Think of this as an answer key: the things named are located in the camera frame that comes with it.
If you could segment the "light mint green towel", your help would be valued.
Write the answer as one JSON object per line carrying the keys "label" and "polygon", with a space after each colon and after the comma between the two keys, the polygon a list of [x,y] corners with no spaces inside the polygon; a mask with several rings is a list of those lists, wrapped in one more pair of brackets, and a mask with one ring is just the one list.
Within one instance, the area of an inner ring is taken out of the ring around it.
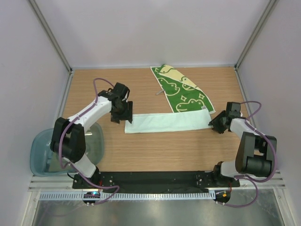
{"label": "light mint green towel", "polygon": [[159,133],[200,130],[210,128],[207,109],[183,113],[134,114],[133,121],[126,121],[126,134]]}

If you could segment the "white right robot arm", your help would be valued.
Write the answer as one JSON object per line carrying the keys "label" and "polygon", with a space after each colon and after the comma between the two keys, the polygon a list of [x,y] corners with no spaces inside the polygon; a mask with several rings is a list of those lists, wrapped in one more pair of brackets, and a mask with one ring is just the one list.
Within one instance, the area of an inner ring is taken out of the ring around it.
{"label": "white right robot arm", "polygon": [[222,111],[209,124],[219,134],[235,133],[240,143],[235,160],[221,161],[214,167],[212,182],[225,185],[229,179],[249,179],[264,183],[273,178],[277,168],[277,139],[261,133],[238,112]]}

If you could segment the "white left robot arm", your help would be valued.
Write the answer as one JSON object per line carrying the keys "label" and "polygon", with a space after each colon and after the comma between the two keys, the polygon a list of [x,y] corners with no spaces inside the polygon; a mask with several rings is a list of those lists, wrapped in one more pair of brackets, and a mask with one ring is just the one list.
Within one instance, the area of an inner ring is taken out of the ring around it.
{"label": "white left robot arm", "polygon": [[97,167],[86,155],[85,133],[106,114],[111,114],[111,122],[132,122],[133,102],[128,101],[130,90],[103,90],[87,107],[77,114],[58,118],[55,122],[50,148],[57,153],[59,160],[68,164],[83,175],[83,183],[89,188],[99,185]]}

